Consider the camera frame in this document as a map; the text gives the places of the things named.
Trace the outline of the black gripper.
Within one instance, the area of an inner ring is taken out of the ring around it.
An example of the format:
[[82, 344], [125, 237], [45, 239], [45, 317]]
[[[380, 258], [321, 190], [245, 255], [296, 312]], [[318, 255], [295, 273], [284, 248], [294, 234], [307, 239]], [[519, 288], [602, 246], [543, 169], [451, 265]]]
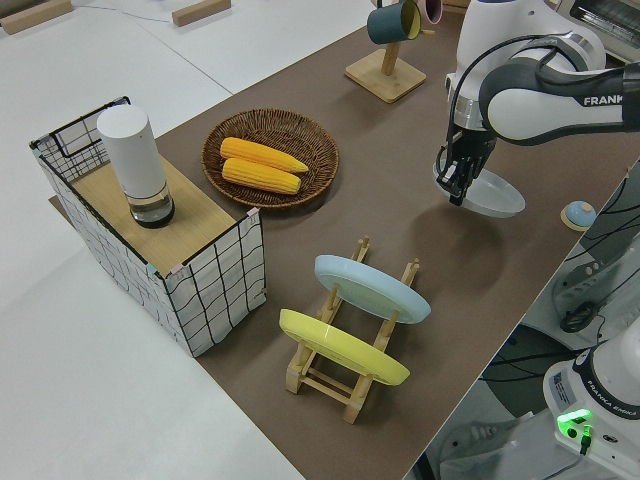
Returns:
[[461, 206], [472, 182], [479, 176], [496, 145], [496, 136], [486, 130], [455, 128], [451, 144], [453, 161], [436, 161], [436, 183], [449, 188], [449, 201]]

